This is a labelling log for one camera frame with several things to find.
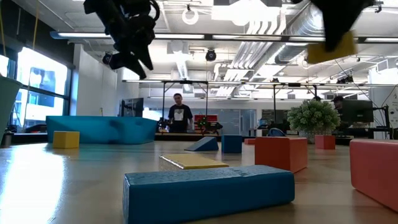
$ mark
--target ceiling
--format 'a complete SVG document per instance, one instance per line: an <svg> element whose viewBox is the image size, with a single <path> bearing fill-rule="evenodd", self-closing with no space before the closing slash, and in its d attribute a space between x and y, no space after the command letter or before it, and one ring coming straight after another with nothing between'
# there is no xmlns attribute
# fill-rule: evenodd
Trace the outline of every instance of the ceiling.
<svg viewBox="0 0 398 224"><path fill-rule="evenodd" d="M36 1L13 1L35 15ZM212 20L211 10L214 5L213 0L190 1L191 8L200 11L198 13L199 20L194 25L188 25L182 19L182 12L186 8L187 1L171 0L158 2L163 11L160 19L157 21L155 32L244 34L249 29L248 25L236 26L231 21ZM398 4L390 0L384 2L385 5L380 13L375 13L374 9L371 8L362 13L354 25L357 35L398 35L398 23L396 22L398 18ZM296 6L284 5L286 23L289 24L289 21L300 12L305 4L306 2ZM101 21L95 14L86 15L84 13L83 1L40 0L39 16L40 20L58 31L102 32L104 30ZM113 42L111 40L91 39L80 40L80 42L85 45L85 50L97 59L100 59L105 52L113 50ZM190 53L193 53L193 56L185 63L188 71L198 70L209 72L214 71L217 63L231 63L242 45L240 42L186 41L186 43L189 46ZM167 44L168 41L155 40L150 45L149 50L154 63L154 70L147 71L149 78L158 77L159 74L170 74L172 70L177 70L175 61L172 59L169 60L167 55ZM207 49L215 49L218 60L206 62L205 53ZM341 73L341 69L352 69L354 71L354 80L356 82L365 82L369 67L375 66L375 62L383 60L385 56L398 55L398 45L359 45L358 51L358 55L318 65L308 65L304 61L305 54L301 54L295 57L288 66L283 66L276 75L283 74L283 76L279 76L281 82L325 82L330 76Z"/></svg>

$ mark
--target blue foam block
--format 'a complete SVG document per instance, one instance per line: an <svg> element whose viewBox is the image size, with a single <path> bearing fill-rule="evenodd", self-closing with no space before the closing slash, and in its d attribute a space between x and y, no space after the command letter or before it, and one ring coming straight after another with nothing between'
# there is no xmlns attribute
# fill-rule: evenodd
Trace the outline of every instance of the blue foam block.
<svg viewBox="0 0 398 224"><path fill-rule="evenodd" d="M293 173L268 166L126 174L124 223L181 223L289 203Z"/></svg>
<svg viewBox="0 0 398 224"><path fill-rule="evenodd" d="M48 116L49 142L54 131L78 131L83 144L144 144L155 139L157 122L135 117Z"/></svg>
<svg viewBox="0 0 398 224"><path fill-rule="evenodd" d="M203 137L195 144L191 145L187 151L218 151L218 143L216 137Z"/></svg>
<svg viewBox="0 0 398 224"><path fill-rule="evenodd" d="M221 137L221 151L223 153L242 153L242 136L223 135Z"/></svg>

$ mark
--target black t-shirt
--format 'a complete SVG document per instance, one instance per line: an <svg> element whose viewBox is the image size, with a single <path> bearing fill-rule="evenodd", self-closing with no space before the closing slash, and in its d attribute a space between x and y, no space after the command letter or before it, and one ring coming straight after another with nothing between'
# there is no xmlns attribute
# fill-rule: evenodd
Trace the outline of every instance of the black t-shirt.
<svg viewBox="0 0 398 224"><path fill-rule="evenodd" d="M187 105L173 105L169 111L169 119L173 120L173 129L186 130L188 119L192 119L192 112Z"/></svg>

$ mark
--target glass wall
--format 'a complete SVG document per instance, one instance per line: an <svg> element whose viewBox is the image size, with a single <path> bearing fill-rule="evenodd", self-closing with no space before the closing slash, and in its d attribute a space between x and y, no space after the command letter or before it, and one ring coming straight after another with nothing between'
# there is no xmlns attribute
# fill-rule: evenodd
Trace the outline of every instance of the glass wall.
<svg viewBox="0 0 398 224"><path fill-rule="evenodd" d="M46 116L68 115L71 70L65 65L24 47L17 63L0 56L0 72L23 84L10 117L18 132L45 124Z"/></svg>
<svg viewBox="0 0 398 224"><path fill-rule="evenodd" d="M191 109L192 115L206 114L206 109ZM220 134L242 134L248 136L256 126L256 110L208 109L208 115L217 115L218 122L223 126ZM164 111L169 117L169 108ZM144 108L143 117L158 121L162 117L162 108Z"/></svg>

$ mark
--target security camera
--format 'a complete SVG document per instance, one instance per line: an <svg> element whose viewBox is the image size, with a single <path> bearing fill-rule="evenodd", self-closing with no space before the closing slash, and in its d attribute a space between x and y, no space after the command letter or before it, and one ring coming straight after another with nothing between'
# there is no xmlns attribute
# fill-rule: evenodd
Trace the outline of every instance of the security camera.
<svg viewBox="0 0 398 224"><path fill-rule="evenodd" d="M217 54L214 51L214 49L208 49L207 53L206 53L206 61L212 62L212 61L216 60L216 58L217 58Z"/></svg>

